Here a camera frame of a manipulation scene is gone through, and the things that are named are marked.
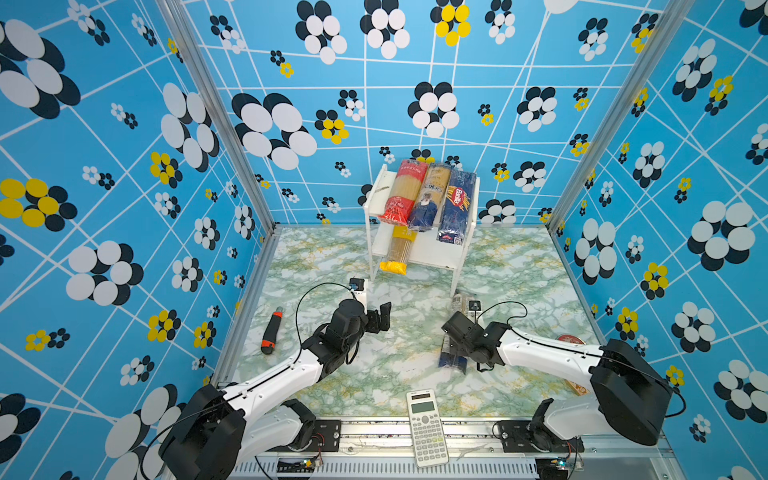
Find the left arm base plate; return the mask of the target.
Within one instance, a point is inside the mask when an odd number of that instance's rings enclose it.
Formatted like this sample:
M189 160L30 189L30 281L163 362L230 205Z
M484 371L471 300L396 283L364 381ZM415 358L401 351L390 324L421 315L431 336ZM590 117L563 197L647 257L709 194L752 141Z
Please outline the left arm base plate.
M338 452L342 421L338 419L317 419L308 426L302 426L297 438L285 446L276 446L269 452Z

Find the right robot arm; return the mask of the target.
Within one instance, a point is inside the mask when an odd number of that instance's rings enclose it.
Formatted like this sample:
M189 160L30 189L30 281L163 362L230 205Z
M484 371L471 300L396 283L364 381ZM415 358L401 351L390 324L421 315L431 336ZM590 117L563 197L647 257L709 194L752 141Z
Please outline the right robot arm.
M587 389L583 396L540 403L526 426L536 449L550 451L558 441L606 433L640 445L657 444L673 388L626 342L569 343L501 322L482 327L461 312L442 330L459 354L477 363L534 369Z

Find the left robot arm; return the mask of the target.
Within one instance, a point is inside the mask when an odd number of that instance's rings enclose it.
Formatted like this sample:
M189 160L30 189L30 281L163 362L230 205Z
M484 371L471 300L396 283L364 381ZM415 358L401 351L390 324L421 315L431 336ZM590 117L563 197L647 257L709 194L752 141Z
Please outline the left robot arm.
M303 450L312 442L316 416L293 396L339 367L367 333L390 328L392 304L369 311L356 299L341 301L331 321L306 339L298 357L242 383L200 388L180 417L163 430L159 456L177 479L226 479L244 461L268 450Z

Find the yellow pasta bag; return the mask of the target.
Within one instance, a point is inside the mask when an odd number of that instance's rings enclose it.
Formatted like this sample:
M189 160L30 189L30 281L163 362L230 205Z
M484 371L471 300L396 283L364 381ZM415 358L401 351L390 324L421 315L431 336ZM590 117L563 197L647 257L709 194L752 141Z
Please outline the yellow pasta bag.
M406 226L395 226L386 259L379 264L380 270L405 276L417 235L417 231Z

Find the blue clear spaghetti bag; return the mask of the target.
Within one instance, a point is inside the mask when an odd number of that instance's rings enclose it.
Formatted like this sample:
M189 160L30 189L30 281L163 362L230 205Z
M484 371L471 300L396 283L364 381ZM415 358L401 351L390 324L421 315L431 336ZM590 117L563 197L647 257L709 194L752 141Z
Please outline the blue clear spaghetti bag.
M433 228L451 173L452 168L446 164L433 164L429 167L409 215L409 229L424 232Z

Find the red spaghetti bag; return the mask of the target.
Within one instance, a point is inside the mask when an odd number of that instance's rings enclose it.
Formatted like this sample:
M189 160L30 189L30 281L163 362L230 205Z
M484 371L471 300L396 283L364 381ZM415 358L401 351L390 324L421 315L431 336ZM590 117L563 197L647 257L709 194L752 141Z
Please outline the red spaghetti bag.
M381 222L395 226L407 224L427 170L428 165L417 160L407 159L401 162L384 212L379 216Z

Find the blue Barilla pasta box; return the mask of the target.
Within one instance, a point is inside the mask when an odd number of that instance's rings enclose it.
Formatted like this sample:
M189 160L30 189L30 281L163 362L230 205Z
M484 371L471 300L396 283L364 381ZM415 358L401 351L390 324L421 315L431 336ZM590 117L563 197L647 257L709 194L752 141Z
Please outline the blue Barilla pasta box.
M446 188L437 239L443 243L463 245L469 224L476 174L453 170Z

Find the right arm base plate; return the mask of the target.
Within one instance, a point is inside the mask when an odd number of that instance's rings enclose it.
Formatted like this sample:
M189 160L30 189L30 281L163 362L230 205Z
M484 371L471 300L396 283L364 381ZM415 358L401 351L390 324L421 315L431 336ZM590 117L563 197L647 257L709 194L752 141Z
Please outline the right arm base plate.
M505 453L573 454L585 451L580 438L563 440L546 428L530 427L529 421L501 420L492 426Z

